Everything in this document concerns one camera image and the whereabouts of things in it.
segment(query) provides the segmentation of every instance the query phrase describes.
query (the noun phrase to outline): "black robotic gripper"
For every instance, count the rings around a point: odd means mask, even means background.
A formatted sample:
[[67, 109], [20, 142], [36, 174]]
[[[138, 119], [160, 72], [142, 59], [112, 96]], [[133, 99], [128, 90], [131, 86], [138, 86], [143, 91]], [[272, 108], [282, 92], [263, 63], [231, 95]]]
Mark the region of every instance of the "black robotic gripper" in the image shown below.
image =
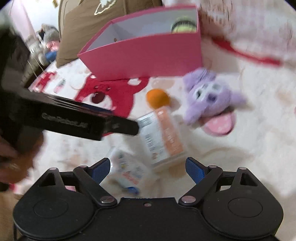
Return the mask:
[[[99, 185], [110, 171], [107, 158], [72, 172], [50, 168], [15, 206], [15, 239], [277, 240], [283, 209], [247, 168], [224, 172], [191, 157], [185, 165], [196, 185], [178, 203], [174, 198], [122, 198], [118, 203]], [[230, 188], [221, 191], [221, 186]]]

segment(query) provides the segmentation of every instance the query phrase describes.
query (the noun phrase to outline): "orange label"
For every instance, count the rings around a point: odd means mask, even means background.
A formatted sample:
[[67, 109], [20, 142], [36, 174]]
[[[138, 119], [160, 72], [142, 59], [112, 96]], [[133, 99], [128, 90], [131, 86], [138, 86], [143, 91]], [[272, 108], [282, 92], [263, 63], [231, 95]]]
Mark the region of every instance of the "orange label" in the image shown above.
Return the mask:
[[170, 115], [165, 107], [159, 108], [155, 111], [161, 130], [164, 145], [170, 154], [174, 156], [183, 152], [183, 145], [178, 136], [177, 130], [171, 122]]

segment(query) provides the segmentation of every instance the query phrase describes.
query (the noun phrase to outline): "brown pillow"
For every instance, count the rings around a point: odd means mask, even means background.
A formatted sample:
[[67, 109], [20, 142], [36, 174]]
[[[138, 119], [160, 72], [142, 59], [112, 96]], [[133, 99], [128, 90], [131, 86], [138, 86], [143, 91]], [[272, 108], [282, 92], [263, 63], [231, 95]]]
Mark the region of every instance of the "brown pillow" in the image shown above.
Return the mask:
[[65, 17], [57, 67], [77, 59], [79, 51], [110, 20], [161, 5], [161, 0], [84, 0]]

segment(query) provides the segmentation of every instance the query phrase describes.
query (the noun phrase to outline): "barcode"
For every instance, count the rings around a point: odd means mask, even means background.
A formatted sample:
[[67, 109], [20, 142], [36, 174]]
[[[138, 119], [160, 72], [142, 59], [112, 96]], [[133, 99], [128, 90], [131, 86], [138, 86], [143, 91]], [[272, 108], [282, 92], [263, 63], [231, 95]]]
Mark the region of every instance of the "barcode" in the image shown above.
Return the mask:
[[155, 150], [154, 142], [150, 134], [145, 135], [145, 140], [150, 151]]
[[140, 126], [140, 128], [143, 128], [145, 126], [150, 125], [151, 123], [152, 123], [151, 118], [147, 117], [147, 118], [139, 121], [139, 126]]

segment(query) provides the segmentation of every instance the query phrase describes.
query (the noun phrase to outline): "pink box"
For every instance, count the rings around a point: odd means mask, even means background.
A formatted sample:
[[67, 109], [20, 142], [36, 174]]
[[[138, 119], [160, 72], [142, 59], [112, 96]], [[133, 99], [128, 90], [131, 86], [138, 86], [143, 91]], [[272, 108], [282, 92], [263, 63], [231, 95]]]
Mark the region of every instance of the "pink box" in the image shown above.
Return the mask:
[[[197, 32], [171, 33], [178, 18], [196, 20]], [[100, 80], [183, 76], [202, 66], [196, 6], [157, 7], [107, 23], [78, 57]]]

